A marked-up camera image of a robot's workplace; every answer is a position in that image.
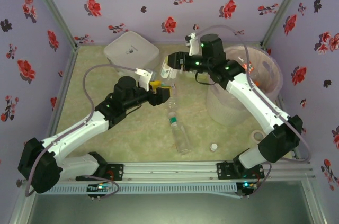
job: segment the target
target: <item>bottle cap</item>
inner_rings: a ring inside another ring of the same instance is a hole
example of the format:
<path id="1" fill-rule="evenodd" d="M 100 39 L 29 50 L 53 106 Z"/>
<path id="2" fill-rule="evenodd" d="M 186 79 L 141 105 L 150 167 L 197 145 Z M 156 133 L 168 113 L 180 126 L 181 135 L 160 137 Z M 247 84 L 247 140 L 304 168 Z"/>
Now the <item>bottle cap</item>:
<path id="1" fill-rule="evenodd" d="M 218 145 L 216 143 L 212 143 L 210 149 L 211 151 L 216 151 L 218 149 Z"/>

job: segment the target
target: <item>cable clip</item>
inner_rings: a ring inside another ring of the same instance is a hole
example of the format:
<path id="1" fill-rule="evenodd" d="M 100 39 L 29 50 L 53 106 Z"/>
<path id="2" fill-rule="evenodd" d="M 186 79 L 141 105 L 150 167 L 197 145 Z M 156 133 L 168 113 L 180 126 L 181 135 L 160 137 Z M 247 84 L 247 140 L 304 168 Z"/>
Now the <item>cable clip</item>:
<path id="1" fill-rule="evenodd" d="M 137 75 L 140 75 L 139 86 L 144 88 L 147 92 L 149 91 L 149 82 L 152 78 L 153 72 L 148 72 L 144 69 L 137 69 Z"/>

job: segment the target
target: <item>cable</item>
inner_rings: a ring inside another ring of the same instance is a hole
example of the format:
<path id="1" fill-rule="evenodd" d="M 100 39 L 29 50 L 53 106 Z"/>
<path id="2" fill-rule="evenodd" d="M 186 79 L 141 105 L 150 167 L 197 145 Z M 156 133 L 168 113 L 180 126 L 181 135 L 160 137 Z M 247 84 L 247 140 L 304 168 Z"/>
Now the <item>cable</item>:
<path id="1" fill-rule="evenodd" d="M 141 104 L 140 105 L 138 105 L 135 109 L 133 109 L 132 111 L 130 111 L 130 112 L 128 112 L 127 114 L 126 114 L 126 116 L 128 116 L 129 114 L 131 114 L 131 113 L 133 113 L 134 111 L 137 111 L 139 108 L 141 108 Z"/>
<path id="2" fill-rule="evenodd" d="M 209 83 L 205 83 L 205 82 L 199 82 L 198 81 L 198 72 L 195 73 L 195 81 L 201 85 L 215 85 L 216 82 L 214 82 L 213 84 L 209 84 Z"/>
<path id="3" fill-rule="evenodd" d="M 272 164 L 270 162 L 266 162 L 266 163 L 263 163 L 263 164 L 268 164 L 270 167 L 269 167 L 269 170 L 267 172 L 267 174 L 265 175 L 265 178 L 263 179 L 263 181 L 260 183 L 259 187 L 251 194 L 251 196 L 253 196 L 255 193 L 257 193 L 259 190 L 261 190 L 261 187 L 263 186 L 264 182 L 267 180 L 267 178 L 269 178 L 270 176 L 270 172 L 272 170 Z"/>
<path id="4" fill-rule="evenodd" d="M 33 163 L 33 166 L 32 166 L 32 169 L 31 169 L 31 172 L 30 172 L 30 175 L 29 175 L 29 178 L 28 178 L 28 181 L 27 181 L 27 186 L 26 186 L 26 190 L 25 190 L 25 196 L 30 196 L 33 194 L 33 192 L 35 191 L 34 189 L 30 192 L 30 187 L 31 187 L 31 184 L 32 184 L 32 180 L 33 180 L 33 176 L 34 176 L 34 172 L 35 172 L 35 169 L 37 168 L 37 165 L 41 159 L 41 157 L 49 150 L 49 148 L 51 148 L 55 143 L 59 142 L 62 138 L 64 138 L 65 136 L 71 134 L 72 132 L 76 131 L 77 129 L 81 128 L 82 126 L 84 126 L 86 123 L 88 123 L 88 121 L 92 118 L 93 116 L 93 113 L 94 113 L 94 102 L 93 100 L 91 99 L 90 95 L 88 94 L 87 90 L 86 90 L 86 87 L 85 87 L 85 80 L 86 80 L 86 77 L 88 75 L 88 73 L 90 73 L 93 69 L 95 68 L 99 68 L 99 67 L 114 67 L 114 68 L 120 68 L 120 69 L 126 69 L 126 70 L 130 70 L 130 71 L 137 71 L 136 69 L 131 69 L 131 68 L 127 68 L 127 67 L 123 67 L 123 66 L 119 66 L 119 65 L 114 65 L 114 64 L 99 64 L 99 65 L 95 65 L 93 66 L 92 68 L 88 69 L 84 76 L 83 76 L 83 90 L 84 90 L 84 93 L 87 97 L 87 99 L 89 100 L 90 104 L 91 104 L 91 112 L 90 112 L 90 115 L 88 116 L 88 118 L 86 119 L 86 122 L 85 123 L 82 123 L 82 124 L 79 124 L 78 126 L 74 127 L 73 129 L 65 132 L 64 134 L 60 135 L 59 137 L 57 137 L 54 141 L 52 141 L 44 150 L 42 150 L 42 152 L 37 156 L 37 158 L 35 159 L 34 163 Z M 97 180 L 102 180 L 103 178 L 100 178 L 100 177 L 96 177 L 95 179 Z"/>
<path id="5" fill-rule="evenodd" d="M 96 176 L 92 176 L 92 175 L 82 175 L 82 176 L 85 177 L 85 178 L 91 178 L 91 179 L 96 179 L 96 180 L 112 183 L 112 185 L 114 184 L 117 187 L 117 189 L 115 191 L 113 191 L 112 193 L 106 194 L 105 196 L 98 197 L 97 198 L 98 200 L 113 196 L 114 194 L 116 194 L 120 190 L 120 186 L 113 180 L 109 180 L 109 179 L 105 179 L 105 178 L 101 178 L 101 177 L 96 177 Z"/>
<path id="6" fill-rule="evenodd" d="M 258 173 L 252 172 L 252 174 L 255 174 L 256 178 L 258 179 L 258 181 L 256 181 L 256 183 L 259 184 L 259 182 L 260 182 L 260 177 L 259 177 Z"/>
<path id="7" fill-rule="evenodd" d="M 232 31 L 233 33 L 236 33 L 236 31 L 233 29 L 233 28 L 231 28 L 231 27 L 229 27 L 229 26 L 227 26 L 227 25 L 214 25 L 214 26 L 210 26 L 210 27 L 207 27 L 206 29 L 203 29 L 203 30 L 201 30 L 200 32 L 197 32 L 196 34 L 195 34 L 195 36 L 199 36 L 199 35 L 201 35 L 202 33 L 204 33 L 204 32 L 206 32 L 206 31 L 209 31 L 209 30 L 211 30 L 211 29 L 213 29 L 213 28 L 226 28 L 226 29 L 228 29 L 228 30 L 230 30 L 230 31 Z M 247 49 L 247 45 L 245 44 L 245 42 L 243 41 L 243 39 L 242 39 L 242 37 L 240 37 L 240 35 L 239 34 L 237 34 L 237 37 L 238 37 L 238 39 L 240 40 L 240 42 L 243 44 L 243 46 L 244 46 L 244 48 L 245 48 L 245 52 L 246 52 L 246 59 L 247 59 L 247 61 L 246 61 L 246 77 L 247 77 L 247 82 L 248 82 L 248 84 L 249 84 L 249 86 L 251 87 L 251 89 L 252 89 L 252 91 L 260 98 L 260 100 L 262 100 L 265 104 L 266 104 L 266 106 L 277 116 L 277 117 L 279 117 L 279 119 L 283 122 L 283 123 L 285 123 L 286 125 L 287 125 L 287 127 L 288 128 L 290 128 L 293 132 L 294 132 L 294 134 L 295 135 L 297 135 L 297 137 L 301 140 L 301 142 L 305 145 L 305 147 L 307 148 L 307 152 L 308 152 L 308 156 L 307 156 L 307 158 L 306 159 L 304 159 L 304 160 L 294 160 L 294 159 L 287 159 L 287 158 L 281 158 L 281 159 L 283 159 L 283 160 L 287 160 L 287 161 L 289 161 L 289 162 L 298 162 L 298 163 L 305 163 L 305 162 L 309 162 L 309 160 L 311 159 L 311 149 L 310 149 L 310 147 L 309 147 L 309 145 L 307 144 L 307 142 L 306 142 L 306 140 L 301 136 L 301 134 L 287 121 L 287 120 L 285 120 L 281 115 L 280 115 L 280 113 L 278 112 L 278 111 L 276 111 L 275 110 L 275 108 L 273 108 L 266 100 L 265 100 L 265 98 L 263 98 L 262 96 L 261 96 L 261 94 L 255 89 L 255 87 L 254 87 L 254 85 L 253 85 L 253 83 L 252 83 L 252 80 L 251 80 L 251 78 L 250 78 L 250 76 L 249 76 L 249 53 L 248 53 L 248 49 Z"/>

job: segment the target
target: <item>white tape roll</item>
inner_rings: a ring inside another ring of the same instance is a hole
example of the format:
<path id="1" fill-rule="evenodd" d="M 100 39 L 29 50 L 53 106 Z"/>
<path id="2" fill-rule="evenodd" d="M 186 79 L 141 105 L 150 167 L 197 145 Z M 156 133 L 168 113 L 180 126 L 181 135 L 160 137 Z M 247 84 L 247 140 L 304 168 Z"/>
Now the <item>white tape roll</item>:
<path id="1" fill-rule="evenodd" d="M 249 136 L 250 140 L 252 140 L 256 144 L 259 144 L 261 140 L 263 140 L 265 137 L 266 134 L 261 130 L 254 130 Z"/>

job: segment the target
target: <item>black cable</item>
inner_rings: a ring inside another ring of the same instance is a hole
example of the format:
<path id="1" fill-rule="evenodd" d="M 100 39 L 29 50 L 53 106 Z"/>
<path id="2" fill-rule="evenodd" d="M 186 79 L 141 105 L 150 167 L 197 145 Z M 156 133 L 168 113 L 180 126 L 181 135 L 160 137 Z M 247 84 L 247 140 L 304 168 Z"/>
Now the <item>black cable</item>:
<path id="1" fill-rule="evenodd" d="M 214 82 L 213 84 L 209 84 L 209 83 L 204 83 L 204 82 L 199 82 L 198 81 L 198 72 L 195 73 L 195 81 L 201 85 L 215 85 L 216 82 Z"/>
<path id="2" fill-rule="evenodd" d="M 128 116 L 129 114 L 131 114 L 131 113 L 133 113 L 134 111 L 137 111 L 139 108 L 141 108 L 141 104 L 139 105 L 139 106 L 137 106 L 135 109 L 133 109 L 132 111 L 130 111 L 130 112 L 128 112 L 127 114 L 126 114 L 126 116 Z"/>

